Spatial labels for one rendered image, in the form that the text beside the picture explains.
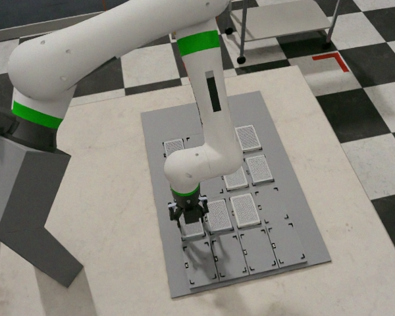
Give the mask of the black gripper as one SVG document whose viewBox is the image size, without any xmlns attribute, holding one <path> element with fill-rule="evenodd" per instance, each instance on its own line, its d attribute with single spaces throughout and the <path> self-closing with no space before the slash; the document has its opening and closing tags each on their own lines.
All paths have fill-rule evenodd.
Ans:
<svg viewBox="0 0 395 316">
<path fill-rule="evenodd" d="M 204 208 L 199 204 L 199 202 L 202 202 Z M 177 221 L 178 223 L 178 227 L 180 228 L 180 221 L 179 218 L 182 214 L 183 211 L 185 211 L 185 209 L 189 209 L 191 207 L 194 207 L 197 209 L 197 211 L 201 211 L 202 213 L 202 217 L 205 216 L 206 213 L 209 213 L 209 209 L 207 204 L 207 196 L 203 195 L 203 197 L 198 197 L 194 202 L 192 203 L 188 203 L 188 204 L 183 204 L 183 203 L 179 203 L 177 201 L 175 201 L 175 203 L 168 203 L 169 206 L 169 216 L 170 216 L 170 220 L 171 221 Z M 178 207 L 176 212 L 174 212 L 174 208 Z M 180 207 L 181 206 L 181 207 Z"/>
</svg>

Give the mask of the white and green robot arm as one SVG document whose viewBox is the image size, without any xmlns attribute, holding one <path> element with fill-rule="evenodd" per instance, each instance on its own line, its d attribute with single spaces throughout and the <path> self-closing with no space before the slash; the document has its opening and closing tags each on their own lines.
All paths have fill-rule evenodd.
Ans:
<svg viewBox="0 0 395 316">
<path fill-rule="evenodd" d="M 174 32 L 205 143 L 171 153 L 164 173 L 177 202 L 194 202 L 200 195 L 200 182 L 233 174 L 244 160 L 228 104 L 215 20 L 229 1 L 130 0 L 21 43 L 8 61 L 9 78 L 18 91 L 12 110 L 0 106 L 0 135 L 26 147 L 56 151 L 57 131 L 77 83 Z"/>
</svg>

